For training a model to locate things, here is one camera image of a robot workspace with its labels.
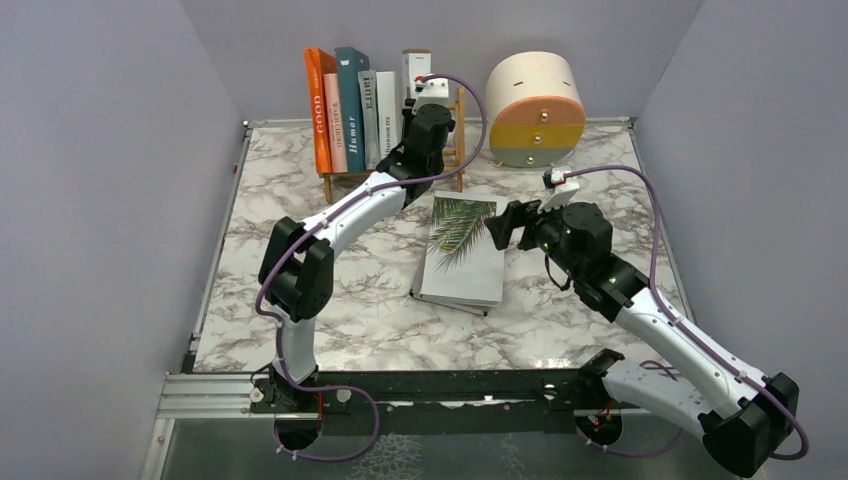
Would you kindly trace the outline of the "brown Decorate Furniture book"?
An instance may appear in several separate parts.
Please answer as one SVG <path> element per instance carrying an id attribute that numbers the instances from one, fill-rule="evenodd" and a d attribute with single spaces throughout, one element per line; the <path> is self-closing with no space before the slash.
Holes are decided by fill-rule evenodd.
<path id="1" fill-rule="evenodd" d="M 407 100 L 417 100 L 420 92 L 416 90 L 419 77 L 431 73 L 432 52 L 425 48 L 407 48 L 402 51 L 402 80 Z"/>

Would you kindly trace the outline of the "white book with brown stripes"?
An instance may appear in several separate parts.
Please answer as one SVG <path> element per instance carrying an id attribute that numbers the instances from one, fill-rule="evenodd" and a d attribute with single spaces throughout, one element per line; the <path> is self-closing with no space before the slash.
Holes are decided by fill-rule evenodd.
<path id="1" fill-rule="evenodd" d="M 400 97 L 394 71 L 376 73 L 376 93 L 378 140 L 382 159 L 400 142 Z"/>

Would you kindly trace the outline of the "white palm leaf book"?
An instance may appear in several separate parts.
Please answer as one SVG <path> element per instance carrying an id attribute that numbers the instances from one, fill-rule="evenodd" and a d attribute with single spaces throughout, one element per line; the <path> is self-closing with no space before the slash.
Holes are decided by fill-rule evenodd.
<path id="1" fill-rule="evenodd" d="M 482 313 L 503 298 L 505 252 L 495 247 L 485 221 L 501 213 L 503 196 L 438 191 L 426 251 L 411 294 L 423 301 Z"/>

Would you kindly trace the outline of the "grey book with plant cover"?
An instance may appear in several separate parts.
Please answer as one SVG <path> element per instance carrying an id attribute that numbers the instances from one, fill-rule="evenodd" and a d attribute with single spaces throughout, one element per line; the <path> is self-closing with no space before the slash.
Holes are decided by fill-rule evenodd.
<path id="1" fill-rule="evenodd" d="M 358 73 L 361 110 L 363 118 L 363 139 L 365 166 L 367 170 L 375 170 L 381 160 L 379 142 L 376 72 L 363 70 Z"/>

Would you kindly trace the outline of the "white rose Designer Fate book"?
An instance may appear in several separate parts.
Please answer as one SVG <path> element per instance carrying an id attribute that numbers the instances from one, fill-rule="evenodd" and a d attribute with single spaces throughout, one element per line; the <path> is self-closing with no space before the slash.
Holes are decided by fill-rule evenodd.
<path id="1" fill-rule="evenodd" d="M 342 128 L 342 112 L 337 73 L 327 73 L 324 75 L 324 91 L 328 111 L 328 134 L 332 171 L 334 173 L 347 173 L 348 165 Z"/>

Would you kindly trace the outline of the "teal Humor book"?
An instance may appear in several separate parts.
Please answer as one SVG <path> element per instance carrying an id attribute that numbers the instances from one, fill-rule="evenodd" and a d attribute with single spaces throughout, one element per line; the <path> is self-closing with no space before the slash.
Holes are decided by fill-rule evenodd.
<path id="1" fill-rule="evenodd" d="M 363 114 L 359 73 L 370 69 L 366 54 L 354 47 L 336 47 L 341 126 L 344 138 L 347 170 L 364 172 L 366 154 L 363 147 Z"/>

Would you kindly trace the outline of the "grey white book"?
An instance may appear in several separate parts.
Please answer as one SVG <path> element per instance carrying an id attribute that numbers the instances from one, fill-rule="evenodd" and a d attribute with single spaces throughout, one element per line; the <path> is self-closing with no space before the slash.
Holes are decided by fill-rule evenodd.
<path id="1" fill-rule="evenodd" d="M 440 300 L 428 300 L 425 299 L 424 296 L 420 293 L 422 281 L 423 281 L 423 273 L 424 273 L 424 263 L 420 263 L 418 268 L 416 269 L 416 273 L 412 282 L 412 286 L 409 290 L 409 296 L 423 302 L 431 303 L 434 305 L 439 305 L 442 307 L 451 308 L 458 311 L 463 311 L 466 313 L 471 313 L 478 316 L 487 316 L 489 314 L 489 307 L 479 307 L 479 306 L 469 306 L 451 302 L 445 302 Z"/>

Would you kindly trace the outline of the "orange Fashion Show book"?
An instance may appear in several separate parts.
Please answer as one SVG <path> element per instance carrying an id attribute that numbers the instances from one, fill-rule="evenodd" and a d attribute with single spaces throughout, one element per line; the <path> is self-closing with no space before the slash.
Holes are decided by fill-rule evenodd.
<path id="1" fill-rule="evenodd" d="M 309 88 L 315 170 L 319 175 L 332 173 L 325 75 L 337 72 L 337 62 L 333 55 L 317 47 L 305 48 L 303 57 Z"/>

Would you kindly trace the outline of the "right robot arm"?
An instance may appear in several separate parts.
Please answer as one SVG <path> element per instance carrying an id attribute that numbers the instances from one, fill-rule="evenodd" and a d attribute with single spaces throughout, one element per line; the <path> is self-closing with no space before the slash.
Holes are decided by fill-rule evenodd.
<path id="1" fill-rule="evenodd" d="M 542 210 L 537 201 L 513 201 L 485 225 L 499 250 L 521 229 L 519 249 L 540 249 L 586 306 L 642 339 L 684 377 L 675 382 L 606 351 L 581 369 L 577 393 L 585 404 L 637 405 L 700 438 L 719 465 L 744 478 L 775 458 L 796 430 L 797 383 L 731 354 L 654 293 L 645 274 L 613 253 L 613 227 L 596 205 Z"/>

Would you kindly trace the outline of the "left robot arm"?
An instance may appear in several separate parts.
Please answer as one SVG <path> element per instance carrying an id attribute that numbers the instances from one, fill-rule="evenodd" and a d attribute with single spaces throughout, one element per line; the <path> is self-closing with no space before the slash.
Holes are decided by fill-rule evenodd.
<path id="1" fill-rule="evenodd" d="M 445 177 L 442 151 L 456 122 L 441 105 L 404 112 L 400 143 L 353 192 L 304 220 L 276 222 L 258 273 L 255 310 L 276 323 L 276 396 L 298 411 L 313 401 L 317 315 L 331 299 L 336 259 L 359 236 Z"/>

